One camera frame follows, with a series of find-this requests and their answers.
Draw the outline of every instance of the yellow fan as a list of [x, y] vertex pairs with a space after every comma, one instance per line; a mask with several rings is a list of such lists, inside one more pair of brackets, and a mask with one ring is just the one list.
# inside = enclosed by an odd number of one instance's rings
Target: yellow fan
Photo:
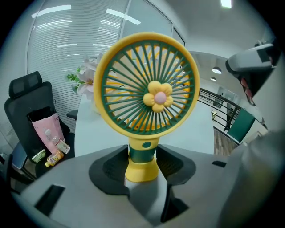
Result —
[[157, 177], [154, 152], [159, 138], [186, 120], [199, 89], [191, 54], [162, 34], [127, 36], [102, 57], [94, 79], [94, 99], [104, 120], [129, 137], [129, 181]]

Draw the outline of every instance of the chair headrest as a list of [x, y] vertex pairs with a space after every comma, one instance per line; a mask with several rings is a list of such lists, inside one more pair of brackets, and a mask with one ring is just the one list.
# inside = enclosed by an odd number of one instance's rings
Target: chair headrest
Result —
[[41, 86], [43, 80], [38, 71], [14, 79], [9, 86], [10, 98], [17, 98]]

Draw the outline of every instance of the black metal railing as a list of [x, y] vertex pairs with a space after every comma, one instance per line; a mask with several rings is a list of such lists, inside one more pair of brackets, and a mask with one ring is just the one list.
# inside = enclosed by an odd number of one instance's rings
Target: black metal railing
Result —
[[212, 119], [229, 130], [236, 120], [241, 107], [211, 91], [200, 88], [198, 101], [212, 107]]

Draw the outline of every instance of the green fan grille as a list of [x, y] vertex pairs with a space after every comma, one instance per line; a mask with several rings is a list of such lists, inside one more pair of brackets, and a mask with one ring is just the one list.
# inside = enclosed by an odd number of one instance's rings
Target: green fan grille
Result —
[[[173, 104], [155, 113], [143, 103], [151, 81], [172, 86]], [[195, 80], [189, 61], [172, 45], [141, 41], [120, 50], [105, 69], [102, 102], [110, 118], [124, 130], [141, 135], [163, 132], [189, 110]]]

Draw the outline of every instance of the clear plastic bottle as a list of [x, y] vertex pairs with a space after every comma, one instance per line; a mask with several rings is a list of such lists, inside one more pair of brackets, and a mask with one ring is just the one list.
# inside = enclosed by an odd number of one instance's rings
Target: clear plastic bottle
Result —
[[60, 150], [57, 150], [55, 154], [51, 154], [50, 156], [48, 156], [45, 166], [46, 167], [54, 166], [63, 157], [64, 157], [63, 153]]
[[51, 141], [59, 150], [67, 154], [70, 151], [70, 146], [63, 142], [57, 135], [52, 137], [50, 129], [45, 130], [46, 138]]

